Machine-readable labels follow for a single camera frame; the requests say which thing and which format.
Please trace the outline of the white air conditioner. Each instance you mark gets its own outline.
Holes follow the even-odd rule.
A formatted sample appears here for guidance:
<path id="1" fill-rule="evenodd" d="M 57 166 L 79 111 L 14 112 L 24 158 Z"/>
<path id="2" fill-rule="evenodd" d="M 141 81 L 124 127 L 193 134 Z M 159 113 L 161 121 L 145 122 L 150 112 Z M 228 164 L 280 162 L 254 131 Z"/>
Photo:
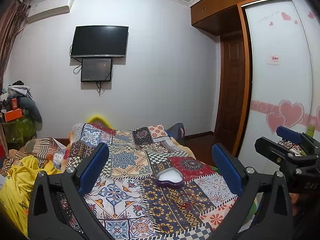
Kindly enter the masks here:
<path id="1" fill-rule="evenodd" d="M 74 0 L 45 0 L 30 7 L 28 23 L 34 23 L 45 18 L 68 14 Z"/>

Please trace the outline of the dark blue backpack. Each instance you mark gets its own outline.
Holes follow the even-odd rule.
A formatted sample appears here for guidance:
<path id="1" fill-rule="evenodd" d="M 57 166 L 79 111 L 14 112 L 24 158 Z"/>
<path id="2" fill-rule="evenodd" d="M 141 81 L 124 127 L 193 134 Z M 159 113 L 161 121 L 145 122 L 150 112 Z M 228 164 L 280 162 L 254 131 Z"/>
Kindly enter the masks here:
<path id="1" fill-rule="evenodd" d="M 185 145 L 185 130 L 182 123 L 176 123 L 166 130 L 169 137 L 174 138 L 180 145 Z"/>

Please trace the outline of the yellow plastic hoop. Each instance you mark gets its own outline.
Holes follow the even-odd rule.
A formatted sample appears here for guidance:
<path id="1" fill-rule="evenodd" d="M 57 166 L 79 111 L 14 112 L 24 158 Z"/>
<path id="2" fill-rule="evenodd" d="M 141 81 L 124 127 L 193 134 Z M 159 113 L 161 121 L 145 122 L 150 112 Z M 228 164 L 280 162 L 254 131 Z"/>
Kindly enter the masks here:
<path id="1" fill-rule="evenodd" d="M 99 114 L 90 116 L 87 119 L 86 123 L 100 124 L 107 128 L 112 128 L 111 124 L 102 115 L 99 115 Z"/>

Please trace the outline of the colourful patchwork bedspread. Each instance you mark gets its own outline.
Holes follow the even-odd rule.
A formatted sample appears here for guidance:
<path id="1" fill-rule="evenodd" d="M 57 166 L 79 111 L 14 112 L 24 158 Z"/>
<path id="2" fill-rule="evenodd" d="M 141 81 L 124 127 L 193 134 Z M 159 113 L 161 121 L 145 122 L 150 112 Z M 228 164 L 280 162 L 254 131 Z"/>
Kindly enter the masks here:
<path id="1" fill-rule="evenodd" d="M 101 142 L 109 158 L 84 199 L 113 239 L 208 239 L 237 200 L 223 177 L 162 125 L 119 131 L 76 124 L 66 166 L 77 167 Z M 157 173 L 170 167 L 184 176 L 179 189 L 156 185 Z"/>

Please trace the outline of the small black wall monitor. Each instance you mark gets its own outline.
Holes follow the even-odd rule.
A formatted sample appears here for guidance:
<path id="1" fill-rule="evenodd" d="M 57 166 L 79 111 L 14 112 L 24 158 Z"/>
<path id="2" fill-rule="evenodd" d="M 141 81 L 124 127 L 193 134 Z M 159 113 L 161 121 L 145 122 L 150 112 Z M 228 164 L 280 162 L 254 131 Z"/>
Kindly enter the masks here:
<path id="1" fill-rule="evenodd" d="M 81 82 L 110 82 L 113 62 L 111 58 L 87 58 L 82 60 Z"/>

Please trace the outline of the brown wooden door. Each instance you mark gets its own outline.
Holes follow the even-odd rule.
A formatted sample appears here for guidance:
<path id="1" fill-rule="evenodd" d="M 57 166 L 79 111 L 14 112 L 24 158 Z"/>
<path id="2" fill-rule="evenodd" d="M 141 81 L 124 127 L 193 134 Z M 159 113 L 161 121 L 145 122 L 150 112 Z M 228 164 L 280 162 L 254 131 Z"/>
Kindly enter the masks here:
<path id="1" fill-rule="evenodd" d="M 243 35 L 224 36 L 221 41 L 221 77 L 219 105 L 215 125 L 217 142 L 228 152 L 235 146 L 242 114 L 245 88 Z"/>

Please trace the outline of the striped red curtain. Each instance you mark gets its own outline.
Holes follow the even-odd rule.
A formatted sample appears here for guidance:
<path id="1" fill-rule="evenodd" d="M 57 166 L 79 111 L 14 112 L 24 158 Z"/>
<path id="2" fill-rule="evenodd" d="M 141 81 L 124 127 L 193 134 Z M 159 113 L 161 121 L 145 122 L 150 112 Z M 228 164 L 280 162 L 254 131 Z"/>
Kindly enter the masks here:
<path id="1" fill-rule="evenodd" d="M 1 87 L 16 36 L 26 25 L 29 1 L 13 0 L 1 17 Z"/>

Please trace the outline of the wooden overhead cabinet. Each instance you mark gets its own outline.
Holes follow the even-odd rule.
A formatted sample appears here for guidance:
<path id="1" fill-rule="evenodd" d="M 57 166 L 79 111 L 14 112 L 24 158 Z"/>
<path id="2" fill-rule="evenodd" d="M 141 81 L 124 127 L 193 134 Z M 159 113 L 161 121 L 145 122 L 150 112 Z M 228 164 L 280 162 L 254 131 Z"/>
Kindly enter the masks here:
<path id="1" fill-rule="evenodd" d="M 191 25 L 215 36 L 242 29 L 238 3 L 247 0 L 200 0 L 191 7 Z"/>

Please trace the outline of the black wall television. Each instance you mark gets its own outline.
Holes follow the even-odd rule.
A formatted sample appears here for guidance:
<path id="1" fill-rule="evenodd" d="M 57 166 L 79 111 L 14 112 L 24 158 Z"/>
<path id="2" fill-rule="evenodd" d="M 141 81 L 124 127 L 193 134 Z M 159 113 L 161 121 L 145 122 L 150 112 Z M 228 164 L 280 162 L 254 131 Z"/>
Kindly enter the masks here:
<path id="1" fill-rule="evenodd" d="M 128 35 L 127 26 L 77 26 L 70 56 L 71 58 L 125 57 Z"/>

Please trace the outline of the orange box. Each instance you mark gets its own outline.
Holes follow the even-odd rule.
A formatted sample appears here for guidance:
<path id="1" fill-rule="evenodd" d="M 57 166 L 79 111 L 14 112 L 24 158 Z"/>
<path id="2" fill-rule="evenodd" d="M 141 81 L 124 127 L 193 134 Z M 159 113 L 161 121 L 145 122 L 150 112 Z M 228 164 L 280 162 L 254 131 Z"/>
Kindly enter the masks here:
<path id="1" fill-rule="evenodd" d="M 22 110 L 20 108 L 12 111 L 8 111 L 4 114 L 5 122 L 10 122 L 15 119 L 19 119 L 23 116 Z"/>

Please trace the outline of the yellow blanket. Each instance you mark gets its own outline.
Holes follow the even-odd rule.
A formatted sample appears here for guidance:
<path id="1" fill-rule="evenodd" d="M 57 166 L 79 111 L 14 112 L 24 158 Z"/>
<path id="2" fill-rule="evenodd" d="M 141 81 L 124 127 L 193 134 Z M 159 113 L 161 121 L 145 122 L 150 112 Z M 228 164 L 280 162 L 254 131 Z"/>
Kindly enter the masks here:
<path id="1" fill-rule="evenodd" d="M 40 171 L 48 175 L 61 173 L 51 161 L 48 161 L 44 167 L 40 167 L 37 158 L 29 155 L 8 169 L 1 189 L 1 204 L 13 223 L 25 236 L 28 235 L 27 224 L 31 194 Z"/>

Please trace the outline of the pile of clothes and boxes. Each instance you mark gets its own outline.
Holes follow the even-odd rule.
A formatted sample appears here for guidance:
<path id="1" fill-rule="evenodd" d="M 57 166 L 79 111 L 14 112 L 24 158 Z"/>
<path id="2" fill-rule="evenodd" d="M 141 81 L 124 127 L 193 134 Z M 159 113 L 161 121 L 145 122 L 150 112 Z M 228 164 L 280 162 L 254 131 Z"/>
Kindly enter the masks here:
<path id="1" fill-rule="evenodd" d="M 42 129 L 42 116 L 31 89 L 18 80 L 1 91 L 1 126 L 7 143 L 21 145 Z"/>

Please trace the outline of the purple heart-shaped tin box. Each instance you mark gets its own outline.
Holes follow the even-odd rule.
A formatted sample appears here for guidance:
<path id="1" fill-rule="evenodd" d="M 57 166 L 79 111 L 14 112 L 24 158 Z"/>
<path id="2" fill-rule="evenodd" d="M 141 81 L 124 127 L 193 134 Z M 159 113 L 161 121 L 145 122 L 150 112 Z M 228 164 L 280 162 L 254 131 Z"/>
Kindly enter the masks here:
<path id="1" fill-rule="evenodd" d="M 184 176 L 175 167 L 167 168 L 156 175 L 156 185 L 159 187 L 169 187 L 179 189 L 183 186 Z"/>

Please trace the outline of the white wardrobe with pink hearts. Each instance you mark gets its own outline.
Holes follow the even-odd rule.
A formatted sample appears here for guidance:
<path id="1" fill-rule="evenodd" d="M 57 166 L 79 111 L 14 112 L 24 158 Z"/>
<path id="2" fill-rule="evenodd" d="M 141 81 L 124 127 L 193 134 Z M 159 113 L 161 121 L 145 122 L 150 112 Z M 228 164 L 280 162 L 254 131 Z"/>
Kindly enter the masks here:
<path id="1" fill-rule="evenodd" d="M 252 95 L 239 158 L 261 167 L 254 148 L 260 137 L 278 140 L 285 126 L 305 132 L 316 120 L 315 72 L 319 66 L 319 22 L 304 0 L 263 0 L 244 8 L 252 51 Z"/>

